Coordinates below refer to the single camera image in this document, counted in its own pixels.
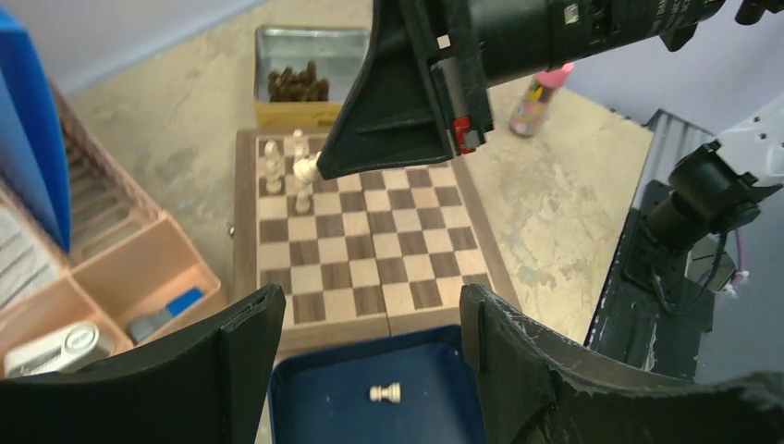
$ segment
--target bottle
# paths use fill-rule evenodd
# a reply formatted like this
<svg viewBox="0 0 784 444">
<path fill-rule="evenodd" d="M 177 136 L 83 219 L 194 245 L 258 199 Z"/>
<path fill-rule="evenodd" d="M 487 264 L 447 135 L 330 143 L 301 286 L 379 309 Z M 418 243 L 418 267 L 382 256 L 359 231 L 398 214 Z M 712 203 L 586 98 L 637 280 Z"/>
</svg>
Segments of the bottle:
<svg viewBox="0 0 784 444">
<path fill-rule="evenodd" d="M 512 111 L 509 128 L 521 137 L 532 137 L 545 121 L 547 106 L 552 102 L 558 89 L 566 83 L 574 64 L 567 63 L 552 71 L 542 71 L 533 75 L 531 85 Z"/>
</svg>

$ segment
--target chessboard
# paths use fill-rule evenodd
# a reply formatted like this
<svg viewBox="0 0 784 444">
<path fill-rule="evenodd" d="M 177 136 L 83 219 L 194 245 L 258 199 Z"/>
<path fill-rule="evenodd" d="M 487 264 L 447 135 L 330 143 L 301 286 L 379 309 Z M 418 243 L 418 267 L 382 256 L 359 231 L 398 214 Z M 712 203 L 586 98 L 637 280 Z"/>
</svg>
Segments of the chessboard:
<svg viewBox="0 0 784 444">
<path fill-rule="evenodd" d="M 310 154 L 325 129 L 303 129 Z M 483 283 L 517 304 L 463 158 L 312 185 L 295 210 L 291 131 L 241 131 L 235 293 L 267 283 L 288 305 L 279 350 L 309 350 L 459 323 L 460 288 Z M 283 155 L 283 188 L 265 186 L 264 146 Z"/>
</svg>

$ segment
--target beige tabletop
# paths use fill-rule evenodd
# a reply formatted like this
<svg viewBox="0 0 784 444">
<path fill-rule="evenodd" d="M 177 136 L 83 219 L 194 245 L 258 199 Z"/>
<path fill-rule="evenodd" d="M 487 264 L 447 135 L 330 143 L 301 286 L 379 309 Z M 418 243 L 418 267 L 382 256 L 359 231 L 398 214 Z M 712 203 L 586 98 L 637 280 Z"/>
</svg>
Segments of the beige tabletop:
<svg viewBox="0 0 784 444">
<path fill-rule="evenodd" d="M 252 32 L 264 23 L 369 26 L 370 5 L 273 0 L 71 97 L 230 289 L 235 135 L 255 124 Z M 563 91 L 542 132 L 522 140 L 506 118 L 526 84 L 490 91 L 496 131 L 467 163 L 523 311 L 582 341 L 651 133 Z"/>
</svg>

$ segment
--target blue eraser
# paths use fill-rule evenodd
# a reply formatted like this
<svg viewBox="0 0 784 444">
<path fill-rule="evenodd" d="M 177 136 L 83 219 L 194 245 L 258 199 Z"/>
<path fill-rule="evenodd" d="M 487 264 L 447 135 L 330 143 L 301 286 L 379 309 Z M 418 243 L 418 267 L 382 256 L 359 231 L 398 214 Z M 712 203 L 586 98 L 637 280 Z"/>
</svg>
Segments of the blue eraser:
<svg viewBox="0 0 784 444">
<path fill-rule="evenodd" d="M 204 296 L 204 292 L 199 290 L 198 287 L 193 287 L 192 289 L 180 294 L 172 302 L 166 305 L 166 310 L 172 315 L 177 316 L 180 313 L 188 310 L 188 308 L 196 303 L 199 299 Z"/>
</svg>

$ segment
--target blue object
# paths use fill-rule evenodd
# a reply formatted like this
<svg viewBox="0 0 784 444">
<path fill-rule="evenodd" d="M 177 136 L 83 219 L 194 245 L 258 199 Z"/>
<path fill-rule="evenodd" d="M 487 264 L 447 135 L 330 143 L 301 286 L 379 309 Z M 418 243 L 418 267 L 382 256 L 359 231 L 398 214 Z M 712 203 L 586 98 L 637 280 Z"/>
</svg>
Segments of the blue object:
<svg viewBox="0 0 784 444">
<path fill-rule="evenodd" d="M 166 310 L 172 315 L 177 317 L 180 313 L 188 310 L 188 308 L 196 303 L 204 296 L 204 292 L 196 287 L 180 294 L 175 300 L 166 305 Z"/>
<path fill-rule="evenodd" d="M 401 401 L 370 387 L 400 383 Z M 270 378 L 275 444 L 484 444 L 460 327 L 377 339 L 286 359 Z"/>
<path fill-rule="evenodd" d="M 4 80 L 0 85 L 0 119 L 4 120 L 0 125 L 0 174 L 46 232 L 68 252 L 70 187 L 55 101 L 29 34 L 2 7 L 0 73 Z M 19 136 L 18 125 L 24 129 L 25 138 Z"/>
</svg>

